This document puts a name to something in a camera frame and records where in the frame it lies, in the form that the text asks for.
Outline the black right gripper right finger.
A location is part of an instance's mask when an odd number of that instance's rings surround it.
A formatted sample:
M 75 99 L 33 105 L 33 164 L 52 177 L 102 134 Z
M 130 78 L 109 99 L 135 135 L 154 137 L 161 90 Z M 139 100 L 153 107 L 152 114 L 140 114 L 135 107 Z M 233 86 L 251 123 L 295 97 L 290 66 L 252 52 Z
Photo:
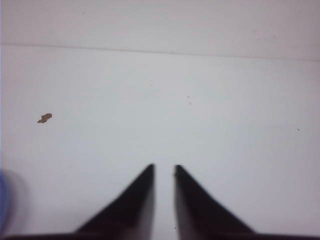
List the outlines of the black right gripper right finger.
M 255 231 L 215 200 L 182 166 L 175 166 L 175 212 L 180 237 L 253 235 Z

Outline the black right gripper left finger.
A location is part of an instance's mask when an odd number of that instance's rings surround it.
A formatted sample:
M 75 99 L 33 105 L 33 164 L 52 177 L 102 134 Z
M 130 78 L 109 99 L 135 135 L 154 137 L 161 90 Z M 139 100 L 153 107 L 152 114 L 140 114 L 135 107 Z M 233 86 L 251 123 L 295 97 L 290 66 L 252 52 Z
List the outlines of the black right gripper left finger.
M 108 206 L 76 230 L 97 237 L 150 237 L 155 205 L 155 165 L 148 165 Z

